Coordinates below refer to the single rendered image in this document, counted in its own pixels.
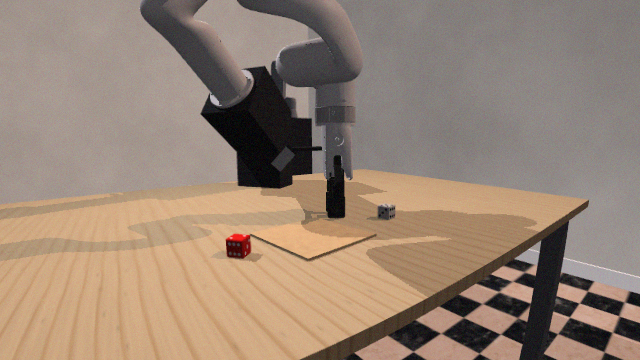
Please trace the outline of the red die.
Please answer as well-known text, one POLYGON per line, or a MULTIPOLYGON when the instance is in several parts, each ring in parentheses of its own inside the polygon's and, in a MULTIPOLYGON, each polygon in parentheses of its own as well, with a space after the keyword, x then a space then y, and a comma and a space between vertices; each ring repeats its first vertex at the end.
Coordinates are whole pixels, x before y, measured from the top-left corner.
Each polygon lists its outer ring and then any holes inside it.
POLYGON ((251 252, 250 235, 233 234, 226 239, 227 256, 244 259, 251 252))

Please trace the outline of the tan flat mat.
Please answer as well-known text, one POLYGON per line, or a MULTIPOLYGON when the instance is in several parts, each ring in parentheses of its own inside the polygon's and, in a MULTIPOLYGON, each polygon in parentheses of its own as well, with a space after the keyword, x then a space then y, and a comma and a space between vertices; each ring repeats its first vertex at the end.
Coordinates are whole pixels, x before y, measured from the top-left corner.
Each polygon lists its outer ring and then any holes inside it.
POLYGON ((320 218, 310 218, 250 233, 250 236, 311 261, 377 234, 320 218))

